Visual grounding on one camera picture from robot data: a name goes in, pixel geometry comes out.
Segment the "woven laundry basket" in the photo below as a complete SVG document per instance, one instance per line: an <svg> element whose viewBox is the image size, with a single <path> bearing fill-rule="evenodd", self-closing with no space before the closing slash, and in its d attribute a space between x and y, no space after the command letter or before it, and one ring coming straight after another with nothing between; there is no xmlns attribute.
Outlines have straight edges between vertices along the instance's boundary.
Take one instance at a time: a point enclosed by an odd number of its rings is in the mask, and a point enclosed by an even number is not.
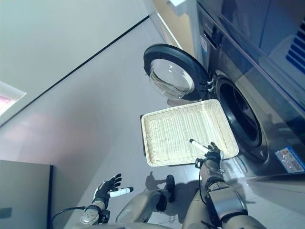
<svg viewBox="0 0 305 229"><path fill-rule="evenodd" d="M216 99L171 107L142 116L146 160L150 166L193 164L203 158L189 140L204 146L210 142L224 152L224 158L238 154L238 146L224 111Z"/></svg>

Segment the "wall outlet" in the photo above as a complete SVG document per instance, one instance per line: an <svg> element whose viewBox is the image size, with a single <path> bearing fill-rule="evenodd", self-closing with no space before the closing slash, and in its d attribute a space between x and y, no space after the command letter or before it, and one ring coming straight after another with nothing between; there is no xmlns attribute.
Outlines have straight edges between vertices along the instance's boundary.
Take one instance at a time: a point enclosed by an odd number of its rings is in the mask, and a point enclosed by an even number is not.
<svg viewBox="0 0 305 229"><path fill-rule="evenodd" d="M0 208L0 219L10 218L12 208Z"/></svg>

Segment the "sticker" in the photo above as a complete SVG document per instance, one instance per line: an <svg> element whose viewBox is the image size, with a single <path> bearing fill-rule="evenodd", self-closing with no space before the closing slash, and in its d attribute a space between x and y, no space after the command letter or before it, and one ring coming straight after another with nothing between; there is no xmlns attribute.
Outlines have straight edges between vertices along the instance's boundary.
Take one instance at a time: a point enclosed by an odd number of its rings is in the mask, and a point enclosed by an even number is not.
<svg viewBox="0 0 305 229"><path fill-rule="evenodd" d="M207 50L208 50L208 45L207 45L207 43L206 43L206 40L205 40L202 36L200 36L200 44L201 44L202 49L203 49L205 52L207 52Z"/></svg>
<svg viewBox="0 0 305 229"><path fill-rule="evenodd" d="M288 173L299 173L305 171L305 163L296 154L291 146L281 149L275 153Z"/></svg>

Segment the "gray cabinet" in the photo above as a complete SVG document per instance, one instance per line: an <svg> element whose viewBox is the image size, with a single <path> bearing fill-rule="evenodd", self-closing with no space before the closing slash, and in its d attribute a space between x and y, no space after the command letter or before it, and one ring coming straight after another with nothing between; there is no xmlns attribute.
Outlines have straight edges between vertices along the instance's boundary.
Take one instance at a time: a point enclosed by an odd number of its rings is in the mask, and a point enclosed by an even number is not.
<svg viewBox="0 0 305 229"><path fill-rule="evenodd" d="M0 161L0 228L47 228L52 166Z"/></svg>

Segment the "robotic finger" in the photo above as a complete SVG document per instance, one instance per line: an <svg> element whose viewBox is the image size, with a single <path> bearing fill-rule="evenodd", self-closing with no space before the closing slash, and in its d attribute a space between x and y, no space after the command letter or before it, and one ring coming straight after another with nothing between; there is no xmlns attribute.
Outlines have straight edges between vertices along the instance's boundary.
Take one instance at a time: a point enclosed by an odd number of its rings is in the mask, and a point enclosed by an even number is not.
<svg viewBox="0 0 305 229"><path fill-rule="evenodd" d="M133 191L133 187L115 188L109 192L110 197L118 197Z"/></svg>

